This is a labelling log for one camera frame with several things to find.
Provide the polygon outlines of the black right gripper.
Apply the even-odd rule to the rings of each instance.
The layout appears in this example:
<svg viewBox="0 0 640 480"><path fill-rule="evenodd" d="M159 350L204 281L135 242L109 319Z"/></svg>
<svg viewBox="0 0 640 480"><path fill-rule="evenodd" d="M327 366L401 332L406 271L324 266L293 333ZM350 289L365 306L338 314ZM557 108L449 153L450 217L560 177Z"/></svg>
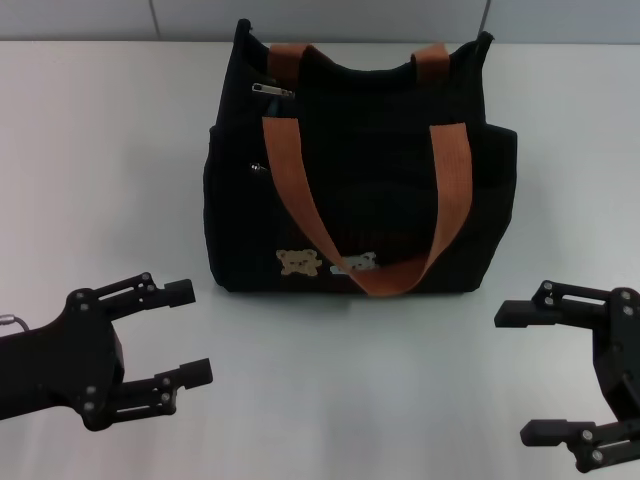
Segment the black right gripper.
<svg viewBox="0 0 640 480"><path fill-rule="evenodd" d="M527 447L565 443L581 473L639 459L639 293L610 292L545 280L530 300L506 300L497 328L565 325L595 330L593 364L601 392L622 422L596 425L531 420L520 431Z"/></svg>

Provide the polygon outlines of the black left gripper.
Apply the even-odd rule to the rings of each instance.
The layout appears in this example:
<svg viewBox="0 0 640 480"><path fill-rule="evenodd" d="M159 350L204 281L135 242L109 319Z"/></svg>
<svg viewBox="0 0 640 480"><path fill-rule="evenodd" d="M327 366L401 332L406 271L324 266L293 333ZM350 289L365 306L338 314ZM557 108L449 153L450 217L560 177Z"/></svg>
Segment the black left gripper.
<svg viewBox="0 0 640 480"><path fill-rule="evenodd" d="M159 287L148 272L72 292L51 323L1 338L1 418L68 407L99 431L111 424L110 393L113 423L173 415L180 388L212 383L210 360L122 383L122 347L111 320L195 302L191 280Z"/></svg>

